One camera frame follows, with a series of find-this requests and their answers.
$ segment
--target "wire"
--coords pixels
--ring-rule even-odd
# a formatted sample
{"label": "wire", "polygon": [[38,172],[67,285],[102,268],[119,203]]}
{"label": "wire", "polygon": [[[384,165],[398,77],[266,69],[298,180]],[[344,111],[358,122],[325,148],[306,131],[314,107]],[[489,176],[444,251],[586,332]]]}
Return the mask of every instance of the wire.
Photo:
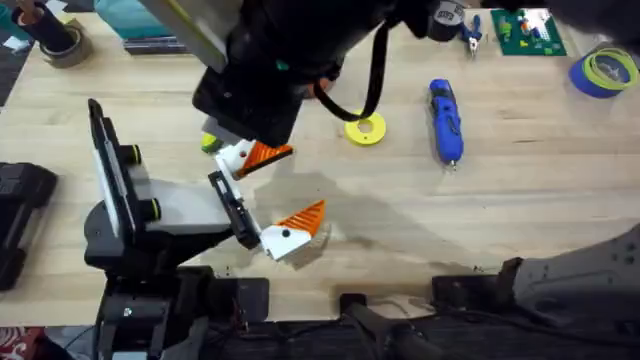
{"label": "wire", "polygon": [[88,328],[82,330],[78,335],[76,335],[76,337],[74,337],[73,339],[69,340],[69,342],[67,343],[67,345],[65,345],[63,347],[63,349],[65,349],[65,350],[69,349],[69,347],[71,345],[73,345],[74,342],[78,341],[78,339],[80,339],[82,337],[82,335],[88,333],[89,330],[93,329],[93,327],[94,327],[94,325],[91,325]]}
{"label": "wire", "polygon": [[452,317],[459,317],[459,318],[464,318],[468,316],[478,316],[478,317],[483,317],[485,319],[502,322],[507,325],[520,328],[521,330],[528,330],[528,331],[541,333],[549,336],[555,336],[555,337],[566,339],[566,340],[585,342],[591,345],[640,348],[640,341],[628,341],[628,340],[622,340],[622,339],[608,339],[608,338],[578,335],[578,334],[573,334],[573,333],[562,331],[562,330],[555,330],[552,328],[524,323],[521,321],[509,319],[501,315],[496,315],[496,314],[483,312],[483,311],[446,309],[446,310],[443,310],[442,313],[438,315],[452,316]]}
{"label": "wire", "polygon": [[340,323],[342,322],[342,319],[338,319],[338,320],[332,320],[329,322],[323,322],[320,324],[314,324],[314,325],[309,325],[307,327],[304,327],[302,329],[298,329],[296,331],[291,332],[290,334],[284,335],[284,338],[288,341],[288,340],[292,340],[295,338],[298,338],[304,334],[308,334],[317,330],[321,330],[324,328],[328,328],[328,327],[334,327],[334,326],[339,326]]}

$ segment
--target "blue electric screwdriver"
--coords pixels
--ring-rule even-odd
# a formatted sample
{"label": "blue electric screwdriver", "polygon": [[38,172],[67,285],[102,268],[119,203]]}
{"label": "blue electric screwdriver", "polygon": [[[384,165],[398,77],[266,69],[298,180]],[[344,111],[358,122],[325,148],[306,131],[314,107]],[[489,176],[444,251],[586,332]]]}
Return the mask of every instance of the blue electric screwdriver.
{"label": "blue electric screwdriver", "polygon": [[444,79],[433,80],[429,90],[438,155],[445,165],[451,165],[455,170],[464,152],[456,98],[449,81]]}

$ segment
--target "pliers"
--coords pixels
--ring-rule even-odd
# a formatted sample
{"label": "pliers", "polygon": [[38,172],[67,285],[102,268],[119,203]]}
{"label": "pliers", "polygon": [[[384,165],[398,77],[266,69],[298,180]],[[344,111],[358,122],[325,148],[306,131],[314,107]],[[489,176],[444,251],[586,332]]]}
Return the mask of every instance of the pliers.
{"label": "pliers", "polygon": [[462,40],[469,44],[469,52],[471,53],[471,58],[475,59],[476,53],[478,52],[478,45],[480,44],[480,39],[482,39],[482,32],[480,32],[481,27],[480,16],[475,15],[473,17],[473,23],[471,25],[471,29],[467,27],[467,25],[462,22]]}

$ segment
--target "yellow tape roll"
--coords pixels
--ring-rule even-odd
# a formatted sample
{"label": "yellow tape roll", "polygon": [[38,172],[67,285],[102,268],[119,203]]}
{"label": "yellow tape roll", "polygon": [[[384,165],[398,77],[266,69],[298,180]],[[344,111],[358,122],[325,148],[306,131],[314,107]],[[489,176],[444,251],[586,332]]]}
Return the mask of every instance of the yellow tape roll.
{"label": "yellow tape roll", "polygon": [[[598,67],[598,56],[608,56],[618,61],[629,73],[629,81],[624,83],[611,79]],[[608,90],[624,90],[638,82],[638,71],[633,58],[627,52],[616,48],[601,49],[589,55],[584,61],[583,70],[589,81]]]}
{"label": "yellow tape roll", "polygon": [[[359,127],[360,124],[368,124],[371,127],[371,131],[366,133],[362,132]],[[366,119],[344,123],[345,135],[357,145],[368,146],[377,144],[382,140],[386,132],[387,125],[384,122],[384,118],[378,113],[373,113]]]}

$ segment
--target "wooden tabletop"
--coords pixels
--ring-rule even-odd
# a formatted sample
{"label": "wooden tabletop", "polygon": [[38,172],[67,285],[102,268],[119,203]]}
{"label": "wooden tabletop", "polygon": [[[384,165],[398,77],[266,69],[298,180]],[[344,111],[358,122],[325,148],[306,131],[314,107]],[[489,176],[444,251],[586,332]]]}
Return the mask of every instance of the wooden tabletop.
{"label": "wooden tabletop", "polygon": [[[513,256],[558,254],[637,223],[638,88],[591,99],[567,79],[575,59],[503,57],[481,14],[488,36],[475,61],[458,40],[392,31],[381,143],[351,144],[340,120],[307,102],[290,141],[297,152],[242,180],[262,225],[325,199],[311,246],[275,263],[230,239],[192,263],[269,278],[274,320],[333,317],[342,292],[365,292],[388,315],[404,316],[396,305],[416,315],[434,275],[495,271]],[[100,200],[87,98],[102,103],[123,143],[140,145],[152,177],[209,187],[215,169],[199,149],[205,116],[191,106],[204,66],[186,55],[131,57],[96,15],[78,18],[92,58],[56,70],[34,50],[0,115],[0,159],[60,177],[17,288],[0,295],[2,326],[94,321],[104,276],[83,260],[83,222]],[[371,37],[349,53],[331,91],[354,110],[364,103],[370,50]],[[435,78],[451,82],[462,116],[457,172],[434,156],[425,95]]]}

